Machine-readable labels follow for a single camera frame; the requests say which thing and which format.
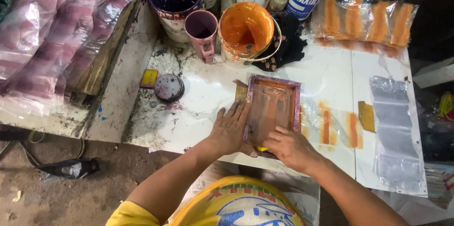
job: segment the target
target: yellow t-shirt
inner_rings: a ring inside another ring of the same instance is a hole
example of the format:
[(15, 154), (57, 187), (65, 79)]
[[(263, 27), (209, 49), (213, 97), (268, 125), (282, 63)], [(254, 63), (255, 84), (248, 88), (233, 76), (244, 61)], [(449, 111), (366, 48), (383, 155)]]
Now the yellow t-shirt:
[[(159, 225), (144, 208), (123, 202), (106, 226)], [(260, 180), (224, 177), (199, 192), (175, 216), (182, 226), (303, 226), (301, 215), (277, 188)]]

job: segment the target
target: pink cup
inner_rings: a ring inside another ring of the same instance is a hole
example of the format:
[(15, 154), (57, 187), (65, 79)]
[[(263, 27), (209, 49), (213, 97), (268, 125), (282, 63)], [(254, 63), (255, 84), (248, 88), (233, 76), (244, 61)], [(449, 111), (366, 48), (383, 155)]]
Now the pink cup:
[(197, 56), (205, 64), (213, 62), (217, 29), (218, 19), (216, 16), (204, 10), (193, 11), (184, 22), (184, 30), (188, 33)]

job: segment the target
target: purple paint bucket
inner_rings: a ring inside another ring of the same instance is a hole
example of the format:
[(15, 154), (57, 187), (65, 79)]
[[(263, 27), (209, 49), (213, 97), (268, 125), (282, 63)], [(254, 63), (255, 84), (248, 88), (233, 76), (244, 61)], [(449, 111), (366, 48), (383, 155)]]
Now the purple paint bucket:
[(148, 0), (159, 17), (167, 35), (179, 43), (190, 41), (184, 30), (184, 20), (193, 11), (203, 6), (203, 0)]

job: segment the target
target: black plastic bag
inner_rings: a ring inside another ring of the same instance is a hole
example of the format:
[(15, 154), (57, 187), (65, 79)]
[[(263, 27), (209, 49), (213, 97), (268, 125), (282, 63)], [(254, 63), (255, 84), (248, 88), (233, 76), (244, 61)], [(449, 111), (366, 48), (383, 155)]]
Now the black plastic bag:
[(71, 159), (57, 163), (43, 164), (36, 167), (38, 170), (47, 173), (43, 180), (46, 182), (54, 177), (66, 179), (80, 179), (99, 171), (98, 160), (93, 159)]

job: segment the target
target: wooden board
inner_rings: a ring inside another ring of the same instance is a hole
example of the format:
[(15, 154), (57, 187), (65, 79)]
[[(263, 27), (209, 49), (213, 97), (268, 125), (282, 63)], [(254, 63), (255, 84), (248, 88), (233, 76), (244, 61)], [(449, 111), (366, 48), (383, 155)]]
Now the wooden board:
[(121, 51), (124, 39), (134, 19), (141, 0), (133, 0), (120, 14), (115, 30), (107, 42), (101, 47), (91, 66), (83, 73), (74, 91), (88, 95), (98, 95), (105, 74), (112, 59)]

